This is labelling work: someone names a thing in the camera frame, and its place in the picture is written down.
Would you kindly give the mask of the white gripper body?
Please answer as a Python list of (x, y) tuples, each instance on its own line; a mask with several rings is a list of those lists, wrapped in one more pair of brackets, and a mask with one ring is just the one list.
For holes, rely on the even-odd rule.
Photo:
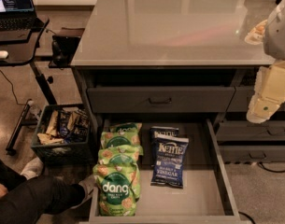
[(278, 61), (269, 67), (261, 67), (257, 73), (254, 94), (247, 112), (251, 123), (269, 120), (285, 102), (285, 61)]

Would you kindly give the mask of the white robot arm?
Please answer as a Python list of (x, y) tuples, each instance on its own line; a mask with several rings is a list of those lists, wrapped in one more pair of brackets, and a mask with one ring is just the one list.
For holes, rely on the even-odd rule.
[(263, 44), (264, 53), (275, 59), (269, 67), (259, 68), (247, 112), (249, 122), (263, 123), (285, 103), (285, 0), (279, 2), (267, 20), (250, 30), (245, 42)]

